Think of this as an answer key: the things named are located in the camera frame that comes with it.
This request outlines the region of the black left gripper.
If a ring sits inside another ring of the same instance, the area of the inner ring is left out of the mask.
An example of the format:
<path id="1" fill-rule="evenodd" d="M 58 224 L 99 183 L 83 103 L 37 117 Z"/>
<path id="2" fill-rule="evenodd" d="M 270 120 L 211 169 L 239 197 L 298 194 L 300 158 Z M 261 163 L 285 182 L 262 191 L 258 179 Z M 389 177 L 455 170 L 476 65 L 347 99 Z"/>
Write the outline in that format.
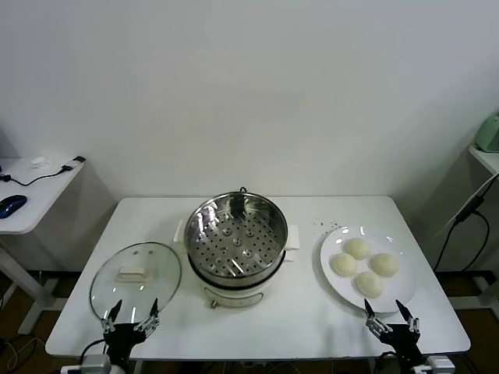
<path id="1" fill-rule="evenodd" d="M 104 313 L 101 326 L 104 330 L 104 342 L 108 346 L 106 355 L 112 365 L 127 367 L 129 356 L 133 347 L 145 341 L 145 336 L 150 336 L 159 325 L 158 299 L 151 306 L 149 316 L 141 323 L 120 323 L 115 325 L 116 317 L 122 306 L 122 300 Z"/>

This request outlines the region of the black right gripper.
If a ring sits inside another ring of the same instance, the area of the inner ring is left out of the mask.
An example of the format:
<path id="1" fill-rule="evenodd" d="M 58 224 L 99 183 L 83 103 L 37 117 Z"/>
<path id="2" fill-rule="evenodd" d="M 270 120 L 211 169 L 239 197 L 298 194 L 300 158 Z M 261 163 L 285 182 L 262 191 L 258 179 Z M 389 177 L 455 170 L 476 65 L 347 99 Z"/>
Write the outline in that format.
<path id="1" fill-rule="evenodd" d="M 387 332 L 387 325 L 375 315 L 370 303 L 364 299 L 366 326 L 372 334 L 380 336 L 382 343 L 394 348 L 399 363 L 423 363 L 423 356 L 417 346 L 420 338 L 419 318 L 415 318 L 398 299 L 395 302 L 405 326 L 390 326 L 391 330 Z"/>

